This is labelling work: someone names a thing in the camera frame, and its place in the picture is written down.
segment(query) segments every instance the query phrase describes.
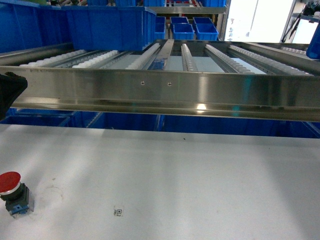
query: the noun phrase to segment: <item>blue plastic bin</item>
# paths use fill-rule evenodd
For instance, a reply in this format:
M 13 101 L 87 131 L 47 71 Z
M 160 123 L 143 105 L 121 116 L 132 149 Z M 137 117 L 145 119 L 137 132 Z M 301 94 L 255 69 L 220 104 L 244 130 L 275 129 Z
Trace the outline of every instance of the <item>blue plastic bin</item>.
M 156 16 L 155 17 L 155 24 L 166 24 L 166 17 L 165 16 Z
M 222 8 L 226 6 L 227 0 L 203 0 L 202 5 L 204 7 L 218 7 Z
M 87 0 L 88 6 L 106 6 L 108 0 Z
M 117 7 L 135 7 L 137 6 L 136 0 L 115 0 Z
M 70 118 L 64 116 L 28 116 L 14 115 L 8 116 L 0 121 L 0 124 L 14 125 L 34 125 L 51 127 L 69 127 Z
M 162 132 L 320 138 L 306 122 L 203 116 L 164 116 Z
M 155 25 L 154 39 L 166 38 L 166 25 L 158 23 Z
M 143 0 L 145 7 L 165 7 L 167 0 Z
M 17 113 L 17 109 L 10 107 L 9 110 L 5 113 L 6 117 L 13 116 Z
M 175 40 L 193 40 L 194 29 L 191 24 L 174 24 L 173 25 L 173 39 Z
M 69 117 L 68 127 L 86 128 L 89 123 L 98 115 L 94 111 L 66 111 L 47 109 L 21 109 L 16 112 L 17 116 L 42 116 L 42 117 Z
M 189 24 L 189 20 L 186 16 L 172 16 L 170 17 L 170 27 L 173 31 L 175 24 Z
M 157 115 L 134 113 L 100 113 L 88 128 L 153 131 Z
M 0 20 L 0 53 L 70 41 L 66 13 L 59 7 L 0 0 Z
M 193 17 L 193 29 L 196 31 L 196 24 L 212 24 L 213 22 L 209 17 Z
M 156 13 L 146 7 L 64 6 L 75 49 L 142 51 L 155 40 Z
M 311 59 L 320 59 L 320 24 L 316 28 L 306 55 Z
M 196 39 L 216 41 L 218 38 L 218 30 L 213 24 L 197 24 L 195 25 Z
M 71 41 L 67 14 L 57 6 L 38 8 L 39 28 L 44 46 Z

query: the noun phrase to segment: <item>gravity roller track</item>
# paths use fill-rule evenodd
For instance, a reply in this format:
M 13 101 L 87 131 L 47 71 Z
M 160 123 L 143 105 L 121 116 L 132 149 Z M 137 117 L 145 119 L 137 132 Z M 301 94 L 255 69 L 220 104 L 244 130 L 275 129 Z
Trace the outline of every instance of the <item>gravity roller track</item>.
M 133 52 L 62 44 L 3 53 L 0 73 L 28 80 L 18 108 L 320 122 L 320 62 L 307 48 L 169 39 Z

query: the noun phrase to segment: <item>black glove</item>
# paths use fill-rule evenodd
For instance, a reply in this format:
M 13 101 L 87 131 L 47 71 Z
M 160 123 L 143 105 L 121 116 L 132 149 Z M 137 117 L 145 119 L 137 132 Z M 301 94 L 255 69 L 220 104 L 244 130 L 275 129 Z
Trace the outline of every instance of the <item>black glove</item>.
M 13 72 L 0 74 L 0 120 L 6 117 L 6 112 L 12 103 L 27 88 L 25 77 L 15 75 Z

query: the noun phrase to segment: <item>small label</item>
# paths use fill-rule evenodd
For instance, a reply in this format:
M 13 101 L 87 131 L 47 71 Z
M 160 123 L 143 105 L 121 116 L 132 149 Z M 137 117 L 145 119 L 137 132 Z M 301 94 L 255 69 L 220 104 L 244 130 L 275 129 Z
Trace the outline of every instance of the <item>small label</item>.
M 113 215 L 115 217 L 123 217 L 123 215 L 124 215 L 124 207 L 123 206 L 114 206 L 113 207 Z

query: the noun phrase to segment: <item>white tabletop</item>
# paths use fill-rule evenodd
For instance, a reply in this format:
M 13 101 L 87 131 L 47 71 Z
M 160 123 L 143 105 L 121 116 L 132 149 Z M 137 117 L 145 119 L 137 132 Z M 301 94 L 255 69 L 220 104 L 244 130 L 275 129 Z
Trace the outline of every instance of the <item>white tabletop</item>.
M 35 211 L 1 240 L 320 239 L 316 139 L 0 125 L 8 171 Z

